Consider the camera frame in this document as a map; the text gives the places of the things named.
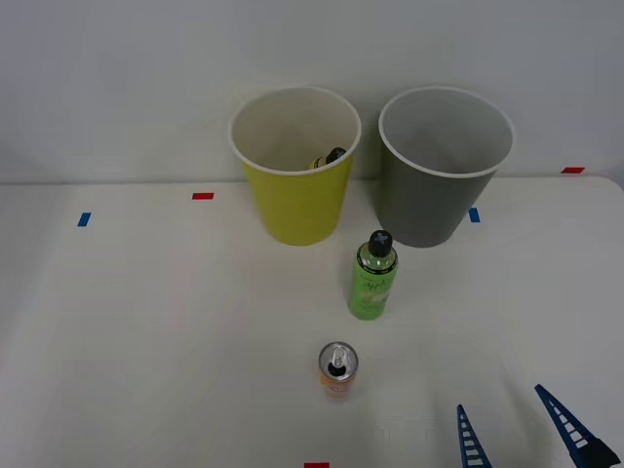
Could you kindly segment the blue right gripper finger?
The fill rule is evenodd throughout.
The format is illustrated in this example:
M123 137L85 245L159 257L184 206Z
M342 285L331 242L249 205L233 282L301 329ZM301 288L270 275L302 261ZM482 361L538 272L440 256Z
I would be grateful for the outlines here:
M463 468L490 468L490 462L462 405L456 407L457 430Z
M534 389L551 416L576 468L609 468L622 463L610 447L541 384L537 384Z

